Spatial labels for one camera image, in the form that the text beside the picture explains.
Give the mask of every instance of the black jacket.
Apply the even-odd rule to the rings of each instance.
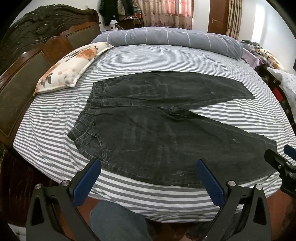
[[[134,14],[132,0],[120,0],[125,10],[126,16]],[[119,22],[119,13],[117,8],[117,0],[102,0],[99,13],[104,17],[104,24],[109,26],[111,20],[116,19]]]

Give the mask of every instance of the floral pillow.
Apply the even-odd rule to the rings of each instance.
[[[113,46],[99,42],[73,50],[39,79],[34,95],[74,87],[91,63],[110,48]]]

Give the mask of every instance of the red object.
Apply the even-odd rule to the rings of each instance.
[[[279,102],[281,102],[284,99],[276,87],[274,87],[273,93]]]

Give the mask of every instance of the wooden door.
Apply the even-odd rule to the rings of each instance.
[[[211,0],[208,33],[226,35],[229,0]]]

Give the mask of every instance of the blue gripper pad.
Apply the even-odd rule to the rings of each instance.
[[[292,146],[285,145],[284,153],[296,161],[296,150]]]
[[[205,186],[205,189],[207,190],[214,205],[223,207],[225,203],[224,190],[221,188],[217,180],[214,178],[214,176],[202,160],[197,161],[196,172],[198,178]]]
[[[94,183],[98,179],[101,170],[101,161],[96,159],[73,190],[72,203],[74,207],[78,207],[84,203],[89,192],[94,186]]]

